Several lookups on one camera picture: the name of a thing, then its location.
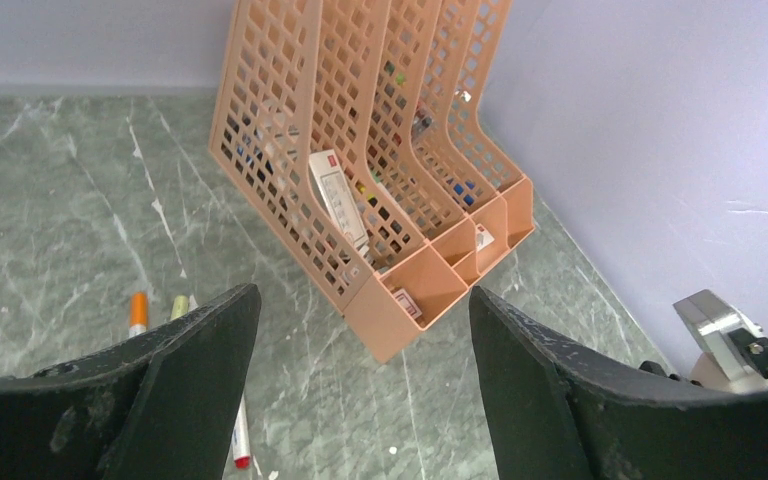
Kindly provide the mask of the cream pen cap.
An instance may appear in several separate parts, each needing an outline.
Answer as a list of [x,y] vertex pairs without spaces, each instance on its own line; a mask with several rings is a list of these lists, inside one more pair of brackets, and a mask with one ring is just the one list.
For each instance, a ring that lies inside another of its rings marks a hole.
[[187,295],[177,295],[172,304],[169,321],[174,321],[189,312],[190,299]]

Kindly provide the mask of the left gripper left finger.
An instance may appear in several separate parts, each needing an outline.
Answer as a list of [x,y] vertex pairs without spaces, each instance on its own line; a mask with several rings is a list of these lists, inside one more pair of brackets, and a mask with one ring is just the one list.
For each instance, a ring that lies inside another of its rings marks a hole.
[[0,377],[0,479],[219,479],[256,340],[241,284],[180,318]]

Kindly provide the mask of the orange pen cap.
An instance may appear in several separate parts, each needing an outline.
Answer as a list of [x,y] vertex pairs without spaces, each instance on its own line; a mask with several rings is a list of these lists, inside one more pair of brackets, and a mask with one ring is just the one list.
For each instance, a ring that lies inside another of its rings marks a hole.
[[145,333],[148,324],[148,296],[144,291],[139,291],[132,295],[130,301],[128,337]]

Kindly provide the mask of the white grey pen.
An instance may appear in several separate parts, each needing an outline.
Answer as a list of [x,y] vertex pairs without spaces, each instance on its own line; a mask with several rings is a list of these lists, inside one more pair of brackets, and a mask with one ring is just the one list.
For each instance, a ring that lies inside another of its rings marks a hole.
[[237,469],[243,470],[250,466],[251,449],[244,396],[241,397],[232,430],[231,454]]

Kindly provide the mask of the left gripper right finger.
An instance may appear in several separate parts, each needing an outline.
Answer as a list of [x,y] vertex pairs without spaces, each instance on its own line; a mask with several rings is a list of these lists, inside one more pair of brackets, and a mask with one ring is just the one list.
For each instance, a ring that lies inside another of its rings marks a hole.
[[482,287],[469,318],[501,478],[768,479],[768,390],[630,367]]

